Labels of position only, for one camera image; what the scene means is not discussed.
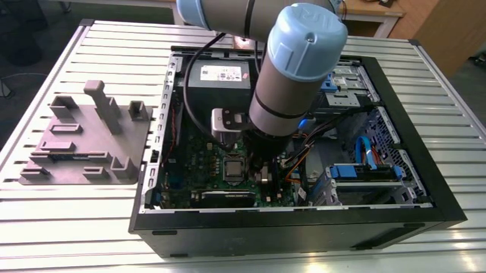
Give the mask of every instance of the gray plastic base plate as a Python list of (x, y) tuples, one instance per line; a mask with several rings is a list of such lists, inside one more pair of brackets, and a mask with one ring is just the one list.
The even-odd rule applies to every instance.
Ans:
[[(72, 185), (72, 184), (135, 184), (137, 170), (140, 170), (141, 156), (147, 141), (147, 133), (149, 127), (149, 117), (152, 116), (152, 108), (147, 106), (148, 121), (132, 121), (128, 113), (128, 106), (120, 106), (120, 116), (119, 123), (123, 128), (123, 132), (119, 135), (112, 135), (109, 130), (100, 119), (93, 105), (78, 105), (77, 109), (69, 109), (69, 112), (74, 118), (72, 123), (77, 123), (81, 130), (73, 130), (73, 133), (56, 133), (50, 132), (50, 128), (54, 125), (65, 124), (60, 120), (52, 117), (50, 123), (45, 128), (45, 132), (37, 145), (36, 152), (41, 151), (40, 147), (45, 145), (45, 142), (52, 143), (69, 143), (74, 145), (76, 154), (89, 153), (89, 152), (108, 152), (111, 158), (117, 158), (119, 162), (124, 164), (127, 157), (129, 157), (131, 162), (136, 167), (135, 177), (127, 179), (117, 179), (113, 171), (111, 170), (112, 159), (105, 162), (103, 160), (94, 159), (89, 160), (86, 156), (69, 156), (69, 151), (65, 152), (65, 157), (69, 160), (58, 160), (50, 162), (49, 160), (32, 160), (26, 164), (26, 168), (42, 167), (48, 172), (46, 175), (25, 175), (29, 177), (21, 177), (18, 182), (22, 185)], [(100, 177), (92, 178), (92, 175), (86, 173), (85, 170), (92, 170), (93, 167), (103, 167), (103, 175)]]

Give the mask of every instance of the blue drive bracket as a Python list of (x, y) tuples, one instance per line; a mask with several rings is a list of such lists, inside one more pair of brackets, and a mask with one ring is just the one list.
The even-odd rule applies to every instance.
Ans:
[(320, 86), (320, 91), (324, 93), (335, 93), (337, 92), (339, 88), (332, 82), (332, 73), (327, 74), (327, 78)]

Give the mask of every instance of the table surface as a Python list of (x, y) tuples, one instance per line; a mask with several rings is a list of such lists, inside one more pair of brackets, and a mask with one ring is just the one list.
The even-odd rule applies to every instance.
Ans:
[[(355, 15), (376, 15), (388, 17), (403, 17), (406, 12), (396, 2), (390, 8), (383, 7), (376, 1), (364, 0), (344, 0), (347, 6), (347, 14)], [(343, 5), (339, 7), (340, 13), (343, 12)]]
[[(53, 96), (69, 95), (78, 104), (92, 104), (82, 94), (84, 82), (103, 80), (119, 105), (140, 100), (157, 106), (169, 46), (203, 46), (213, 36), (197, 27), (159, 24), (96, 21), (77, 28), (0, 152), (0, 270), (486, 271), (484, 128), (420, 48), (406, 40), (350, 37), (343, 54), (379, 61), (468, 218), (447, 230), (426, 232), (384, 250), (161, 259), (128, 233), (135, 185), (18, 184), (52, 116)], [(231, 37), (216, 46), (231, 47)]]

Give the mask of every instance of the floor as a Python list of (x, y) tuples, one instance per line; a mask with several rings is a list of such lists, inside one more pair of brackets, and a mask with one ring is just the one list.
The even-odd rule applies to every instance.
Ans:
[[(169, 9), (72, 3), (70, 13), (64, 14), (57, 2), (41, 1), (40, 5), (49, 23), (48, 29), (34, 33), (34, 38), (42, 49), (42, 60), (29, 67), (16, 67), (0, 57), (0, 77), (16, 73), (48, 74), (82, 18), (173, 23)], [(9, 89), (14, 91), (14, 96), (9, 100), (0, 98), (0, 148), (14, 129), (42, 81), (42, 76), (18, 76), (5, 80)], [(475, 67), (468, 61), (450, 82), (484, 124), (486, 68)]]

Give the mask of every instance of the blue tab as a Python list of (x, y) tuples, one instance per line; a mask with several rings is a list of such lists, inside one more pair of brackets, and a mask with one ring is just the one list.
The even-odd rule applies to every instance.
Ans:
[(399, 166), (394, 166), (394, 171), (396, 174), (396, 178), (402, 179), (403, 178), (402, 168)]
[(339, 177), (358, 177), (355, 166), (351, 165), (339, 165), (337, 171), (339, 171)]
[(331, 73), (327, 74), (327, 78), (320, 86), (320, 91), (323, 91), (325, 93), (337, 92), (337, 86), (332, 83), (331, 75), (332, 75)]
[(337, 173), (337, 168), (336, 167), (329, 167), (329, 171), (331, 171), (331, 177), (332, 178), (339, 177), (339, 173)]

